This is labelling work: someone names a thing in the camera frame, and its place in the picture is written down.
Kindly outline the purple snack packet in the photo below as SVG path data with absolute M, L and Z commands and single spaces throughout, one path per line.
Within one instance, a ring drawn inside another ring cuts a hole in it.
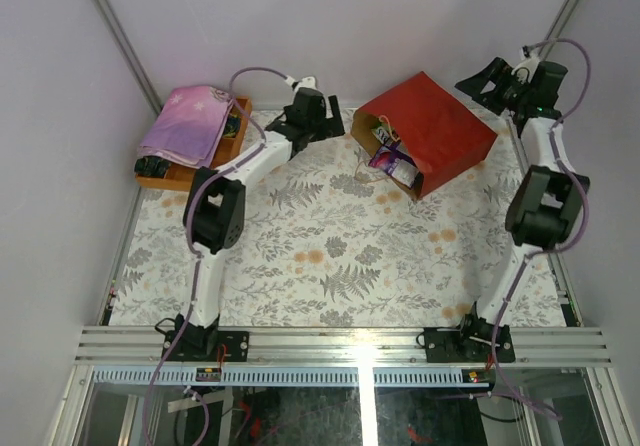
M 412 188 L 419 170 L 413 160 L 397 148 L 382 145 L 368 162 L 368 166 L 383 171 L 407 188 Z

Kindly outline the red paper bag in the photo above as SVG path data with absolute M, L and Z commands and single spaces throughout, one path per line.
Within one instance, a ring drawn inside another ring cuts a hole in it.
M 497 134 L 424 72 L 393 86 L 358 108 L 351 135 L 371 156 L 382 146 L 372 132 L 385 117 L 419 174 L 400 185 L 419 200 L 484 161 Z

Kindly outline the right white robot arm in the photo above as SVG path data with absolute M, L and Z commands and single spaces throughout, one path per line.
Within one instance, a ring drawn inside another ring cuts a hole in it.
M 515 67 L 500 57 L 456 89 L 499 115 L 508 112 L 517 138 L 531 153 L 524 175 L 505 217 L 510 242 L 489 288 L 475 301 L 456 335 L 458 353 L 478 360 L 492 346 L 482 327 L 510 323 L 506 309 L 518 294 L 534 257 L 565 246 L 585 206 L 590 179 L 571 166 L 563 142 L 564 117 L 556 109 L 567 68 L 536 56 Z

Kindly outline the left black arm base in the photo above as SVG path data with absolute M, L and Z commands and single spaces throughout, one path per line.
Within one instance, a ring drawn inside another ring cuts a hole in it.
M 174 343 L 179 330 L 186 328 L 177 344 L 168 355 L 173 362 L 246 362 L 249 352 L 250 333 L 237 330 L 220 330 L 218 320 L 207 327 L 194 326 L 185 321 L 183 315 L 163 318 L 154 325 L 154 330 L 164 337 L 163 354 Z

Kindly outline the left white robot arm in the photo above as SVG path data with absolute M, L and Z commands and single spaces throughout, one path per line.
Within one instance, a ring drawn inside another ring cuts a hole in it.
M 219 319 L 224 265 L 244 229 L 247 193 L 309 144 L 345 134 L 338 98 L 308 87 L 299 88 L 282 115 L 258 132 L 259 141 L 232 161 L 198 170 L 189 192 L 184 226 L 194 265 L 186 321 L 195 327 L 184 348 L 197 360 L 218 351 L 219 337 L 207 328 Z

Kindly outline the yellow green snack packet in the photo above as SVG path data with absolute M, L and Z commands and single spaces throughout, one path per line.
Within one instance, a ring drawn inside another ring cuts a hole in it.
M 371 129 L 371 133 L 381 145 L 388 148 L 396 147 L 401 142 L 395 130 L 387 124 L 379 123 Z

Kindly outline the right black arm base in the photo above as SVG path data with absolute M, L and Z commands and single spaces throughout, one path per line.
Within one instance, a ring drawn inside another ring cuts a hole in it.
M 516 360 L 508 326 L 494 329 L 494 325 L 475 312 L 463 316 L 453 328 L 424 328 L 415 338 L 429 363 L 491 364 L 494 353 L 500 363 Z

